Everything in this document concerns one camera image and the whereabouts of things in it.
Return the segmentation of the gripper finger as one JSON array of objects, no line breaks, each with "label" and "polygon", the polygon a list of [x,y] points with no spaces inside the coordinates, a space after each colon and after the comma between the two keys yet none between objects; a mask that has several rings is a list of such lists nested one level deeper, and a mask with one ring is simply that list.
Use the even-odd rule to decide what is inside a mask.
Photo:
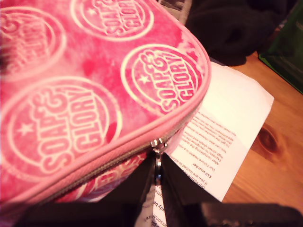
[{"label": "gripper finger", "polygon": [[147,158],[119,186],[99,201],[107,206],[150,206],[155,195],[155,155]]},{"label": "gripper finger", "polygon": [[166,154],[161,156],[161,190],[165,208],[220,203],[200,187]]}]

